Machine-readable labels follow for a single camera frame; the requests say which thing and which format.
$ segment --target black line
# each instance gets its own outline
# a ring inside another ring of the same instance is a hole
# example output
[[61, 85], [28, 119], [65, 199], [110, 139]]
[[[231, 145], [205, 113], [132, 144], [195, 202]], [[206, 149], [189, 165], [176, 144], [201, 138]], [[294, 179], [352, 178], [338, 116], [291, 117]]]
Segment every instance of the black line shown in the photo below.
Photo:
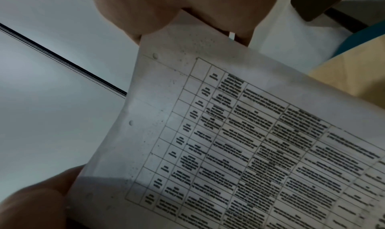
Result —
[[85, 70], [84, 68], [80, 67], [77, 64], [74, 64], [73, 62], [65, 59], [64, 57], [54, 53], [53, 51], [45, 48], [44, 46], [34, 42], [33, 40], [25, 37], [24, 35], [14, 31], [13, 29], [5, 26], [4, 24], [0, 23], [0, 31], [8, 34], [9, 36], [18, 39], [19, 41], [23, 42], [24, 44], [34, 48], [35, 50], [45, 54], [46, 56], [52, 58], [53, 60], [65, 65], [71, 70], [74, 70], [75, 72], [83, 75], [84, 77], [88, 78], [89, 80], [93, 81], [96, 84], [101, 85], [104, 88], [109, 89], [110, 91], [115, 92], [116, 94], [122, 96], [123, 98], [127, 95], [127, 92], [123, 91], [122, 89], [114, 86], [113, 84], [107, 82], [106, 80], [96, 76], [95, 74]]

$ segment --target tan fabric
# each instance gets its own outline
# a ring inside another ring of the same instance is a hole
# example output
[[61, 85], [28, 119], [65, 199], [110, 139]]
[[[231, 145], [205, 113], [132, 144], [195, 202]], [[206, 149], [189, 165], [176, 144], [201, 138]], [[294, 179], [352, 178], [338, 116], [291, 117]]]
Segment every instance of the tan fabric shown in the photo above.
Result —
[[385, 35], [330, 59], [309, 75], [385, 109]]

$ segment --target white floor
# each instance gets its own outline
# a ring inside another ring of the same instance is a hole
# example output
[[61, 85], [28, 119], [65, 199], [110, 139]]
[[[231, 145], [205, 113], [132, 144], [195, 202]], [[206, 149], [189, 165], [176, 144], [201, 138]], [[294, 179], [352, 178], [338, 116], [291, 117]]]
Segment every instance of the white floor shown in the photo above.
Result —
[[[0, 23], [128, 89], [138, 47], [102, 18], [92, 0], [0, 0], [0, 9]], [[349, 35], [326, 17], [306, 23], [290, 0], [278, 0], [256, 28], [250, 47], [307, 73], [329, 59]], [[86, 162], [123, 103], [24, 50], [21, 43], [1, 35], [0, 183], [7, 186], [2, 186], [0, 200]]]

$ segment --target table grid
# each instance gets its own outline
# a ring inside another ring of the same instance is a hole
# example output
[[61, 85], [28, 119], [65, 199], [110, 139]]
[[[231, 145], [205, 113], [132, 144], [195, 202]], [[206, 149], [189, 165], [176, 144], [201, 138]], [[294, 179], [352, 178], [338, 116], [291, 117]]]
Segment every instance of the table grid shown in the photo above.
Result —
[[126, 198], [191, 229], [350, 229], [384, 156], [198, 58]]

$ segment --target hand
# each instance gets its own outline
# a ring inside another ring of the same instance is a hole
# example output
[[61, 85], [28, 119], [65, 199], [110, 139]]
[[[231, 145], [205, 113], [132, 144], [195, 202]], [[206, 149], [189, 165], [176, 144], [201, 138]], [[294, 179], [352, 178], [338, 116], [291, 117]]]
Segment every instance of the hand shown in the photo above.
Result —
[[276, 0], [95, 0], [100, 12], [139, 44], [143, 34], [157, 31], [184, 9], [248, 46], [255, 27]]
[[0, 229], [65, 229], [64, 197], [84, 166], [23, 188], [0, 204]]

